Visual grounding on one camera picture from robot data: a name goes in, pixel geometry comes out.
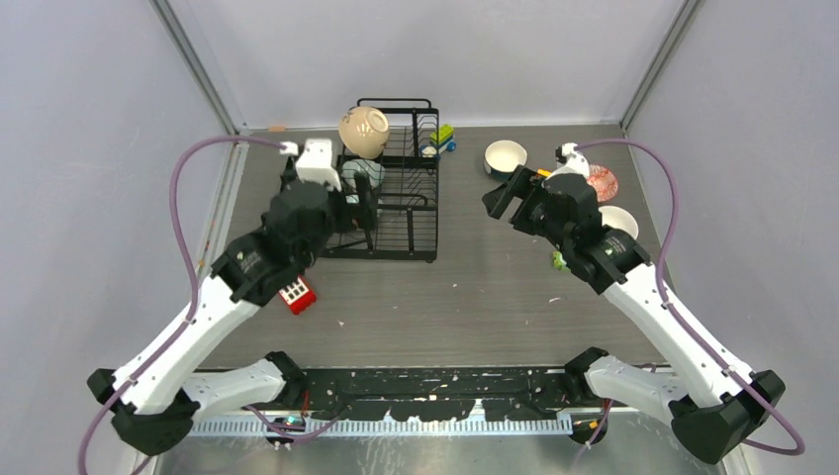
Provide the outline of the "teal bowl white inside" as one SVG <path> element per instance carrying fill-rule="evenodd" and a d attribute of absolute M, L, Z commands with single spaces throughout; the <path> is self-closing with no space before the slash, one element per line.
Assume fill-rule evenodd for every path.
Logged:
<path fill-rule="evenodd" d="M 525 166 L 528 159 L 526 149 L 512 140 L 490 143 L 483 157 L 485 173 L 497 181 L 506 181 L 519 166 Z"/>

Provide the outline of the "beige bowl with brown markings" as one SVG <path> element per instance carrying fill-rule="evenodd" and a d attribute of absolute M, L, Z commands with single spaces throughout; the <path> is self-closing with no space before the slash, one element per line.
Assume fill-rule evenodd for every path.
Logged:
<path fill-rule="evenodd" d="M 347 111 L 338 124 L 338 134 L 345 147 L 364 159 L 375 159 L 385 149 L 390 137 L 390 123 L 379 109 L 356 106 Z"/>

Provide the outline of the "red white patterned bowl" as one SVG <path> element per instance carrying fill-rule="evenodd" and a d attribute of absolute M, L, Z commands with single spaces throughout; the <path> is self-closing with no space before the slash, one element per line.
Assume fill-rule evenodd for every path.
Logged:
<path fill-rule="evenodd" d="M 619 189 L 616 176 L 608 168 L 591 164 L 587 183 L 595 190 L 597 201 L 605 203 L 613 199 Z"/>

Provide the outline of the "beige bowl with flower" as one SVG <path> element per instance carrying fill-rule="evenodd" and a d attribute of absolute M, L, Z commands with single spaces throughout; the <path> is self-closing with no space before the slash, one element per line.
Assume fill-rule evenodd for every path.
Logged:
<path fill-rule="evenodd" d="M 612 205 L 600 206 L 599 211 L 605 226 L 624 231 L 632 238 L 638 239 L 639 225 L 631 213 Z"/>

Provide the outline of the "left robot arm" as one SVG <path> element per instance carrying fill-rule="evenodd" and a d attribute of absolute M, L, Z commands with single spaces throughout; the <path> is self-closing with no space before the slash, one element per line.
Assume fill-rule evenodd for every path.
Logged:
<path fill-rule="evenodd" d="M 97 369 L 89 376 L 88 387 L 132 448 L 158 455 L 205 419 L 269 402 L 290 410 L 302 401 L 307 378 L 283 351 L 238 370 L 196 371 L 234 329 L 315 264 L 348 216 L 331 158 L 304 154 L 294 171 L 260 226 L 228 245 L 191 302 L 158 337 L 119 369 Z"/>

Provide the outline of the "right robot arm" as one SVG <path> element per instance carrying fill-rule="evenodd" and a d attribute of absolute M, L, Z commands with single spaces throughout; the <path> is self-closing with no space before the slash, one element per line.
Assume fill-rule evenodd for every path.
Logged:
<path fill-rule="evenodd" d="M 498 219 L 513 199 L 510 219 L 522 233 L 546 238 L 571 273 L 622 311 L 676 372 L 653 374 L 591 347 L 569 361 L 565 393 L 578 406 L 610 399 L 669 426 L 698 460 L 715 464 L 745 442 L 786 392 L 773 370 L 756 372 L 705 329 L 667 285 L 628 232 L 604 223 L 596 191 L 576 173 L 548 177 L 518 167 L 482 198 Z"/>

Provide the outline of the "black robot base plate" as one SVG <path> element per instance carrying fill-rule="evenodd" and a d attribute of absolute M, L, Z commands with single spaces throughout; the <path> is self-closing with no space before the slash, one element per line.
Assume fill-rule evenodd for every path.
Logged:
<path fill-rule="evenodd" d="M 306 394 L 256 403 L 263 411 L 306 409 L 328 421 L 463 421 L 481 409 L 489 422 L 546 421 L 603 399 L 585 392 L 562 367 L 318 368 L 304 371 Z"/>

